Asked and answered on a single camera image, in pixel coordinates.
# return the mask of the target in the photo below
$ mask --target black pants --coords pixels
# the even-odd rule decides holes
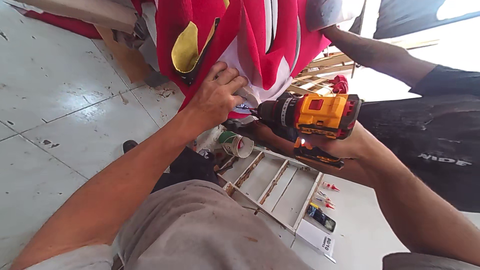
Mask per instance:
[[[151,193],[194,179],[219,185],[213,167],[212,159],[206,159],[192,149],[185,147],[180,155],[170,164],[170,173],[162,174]]]

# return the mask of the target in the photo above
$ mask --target forearm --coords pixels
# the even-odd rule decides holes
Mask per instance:
[[[398,79],[410,87],[436,66],[411,56],[402,47],[342,31],[335,26],[322,33],[356,63]]]
[[[283,153],[287,154],[289,157],[297,159],[295,157],[295,154],[293,153],[295,143],[292,143],[274,134],[269,136],[268,143],[271,146],[274,146],[275,148],[281,150]],[[358,164],[356,160],[350,160],[350,159],[344,160],[345,166],[341,170],[337,168],[329,167],[326,165],[314,163],[314,162],[308,162],[300,159],[297,159],[297,160],[304,163],[305,165],[308,165],[318,170],[319,172],[340,177],[340,178],[355,182],[357,184],[371,186],[369,183],[369,177],[366,175],[365,171]]]
[[[186,110],[177,114],[79,188],[35,234],[12,269],[85,245],[110,245],[163,171],[202,131],[190,125],[188,114]]]
[[[480,231],[378,143],[359,159],[380,208],[412,252],[480,265]]]
[[[344,54],[365,67],[383,68],[390,65],[392,60],[408,55],[402,47],[360,37],[334,26],[325,28],[322,33]]]

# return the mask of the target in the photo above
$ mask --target paint bucket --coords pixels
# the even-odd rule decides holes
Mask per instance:
[[[231,131],[222,132],[218,142],[225,152],[242,159],[248,157],[253,151],[254,142],[252,140]]]

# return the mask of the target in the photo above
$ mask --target gray shirt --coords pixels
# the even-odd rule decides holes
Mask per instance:
[[[311,269],[258,217],[218,186],[192,180],[151,194],[123,225],[117,240],[125,270]],[[29,270],[110,270],[108,245],[84,246]],[[393,254],[385,270],[480,270],[422,254]]]

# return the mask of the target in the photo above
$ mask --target yellow fabric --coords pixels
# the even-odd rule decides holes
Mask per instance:
[[[215,22],[208,33],[207,40],[204,44],[202,52],[198,53],[198,28],[193,22],[189,22],[188,26],[180,33],[175,41],[172,49],[172,62],[176,70],[182,73],[188,73],[193,70],[197,64],[198,58],[203,53],[205,46],[215,32]]]

